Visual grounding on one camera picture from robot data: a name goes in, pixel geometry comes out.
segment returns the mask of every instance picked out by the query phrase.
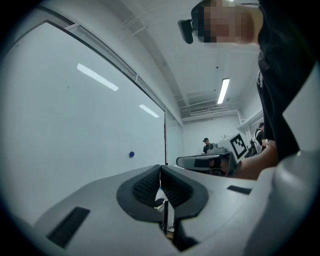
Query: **ceiling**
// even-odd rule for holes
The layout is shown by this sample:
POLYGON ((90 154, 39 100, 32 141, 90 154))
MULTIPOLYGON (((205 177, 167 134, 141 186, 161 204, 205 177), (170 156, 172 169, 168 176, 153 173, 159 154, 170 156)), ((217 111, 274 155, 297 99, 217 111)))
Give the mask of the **ceiling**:
POLYGON ((183 41, 177 22, 190 19, 191 9, 200 0, 101 1, 151 55, 171 87, 182 118, 190 117, 190 109, 215 105, 224 78, 230 78, 230 83, 223 104, 231 109, 238 108, 244 88, 255 83, 258 47, 212 45, 195 37, 192 44, 183 41))

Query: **ceiling light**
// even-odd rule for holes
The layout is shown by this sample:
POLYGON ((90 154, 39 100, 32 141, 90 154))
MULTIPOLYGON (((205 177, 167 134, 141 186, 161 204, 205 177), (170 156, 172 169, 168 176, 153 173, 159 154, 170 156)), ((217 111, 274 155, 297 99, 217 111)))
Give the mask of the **ceiling light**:
POLYGON ((220 96, 219 96, 217 104, 221 104, 224 101, 229 82, 230 82, 229 78, 222 79, 222 87, 221 87, 220 96))
POLYGON ((96 72, 92 71, 90 68, 87 68, 84 65, 81 65, 80 63, 78 64, 76 69, 81 71, 82 73, 86 74, 87 76, 93 78, 94 80, 98 81, 99 83, 105 85, 106 87, 110 88, 111 90, 117 91, 119 89, 118 86, 109 82, 107 79, 103 78, 101 75, 98 75, 96 72))
POLYGON ((142 108, 145 112, 147 112, 150 115, 154 116, 155 118, 159 117, 155 112, 153 112, 151 109, 147 108, 145 105, 140 105, 139 107, 142 108))

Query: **fluorescent light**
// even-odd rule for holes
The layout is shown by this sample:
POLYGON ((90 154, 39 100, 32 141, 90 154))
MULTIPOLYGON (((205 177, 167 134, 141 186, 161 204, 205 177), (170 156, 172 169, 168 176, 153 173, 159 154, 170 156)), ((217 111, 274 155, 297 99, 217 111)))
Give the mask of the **fluorescent light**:
POLYGON ((84 65, 81 65, 80 63, 78 64, 76 69, 81 71, 82 73, 86 74, 87 76, 93 78, 94 80, 98 81, 99 83, 105 85, 106 87, 110 88, 111 90, 117 91, 119 89, 118 86, 109 82, 107 79, 103 78, 101 75, 98 75, 96 72, 92 71, 90 68, 87 68, 84 65))
POLYGON ((230 82, 229 78, 222 79, 222 87, 221 87, 220 96, 219 96, 217 104, 221 104, 224 101, 229 82, 230 82))
POLYGON ((147 108, 145 105, 140 105, 139 107, 142 108, 145 112, 147 112, 150 115, 154 116, 155 118, 159 117, 155 112, 153 112, 151 109, 147 108))

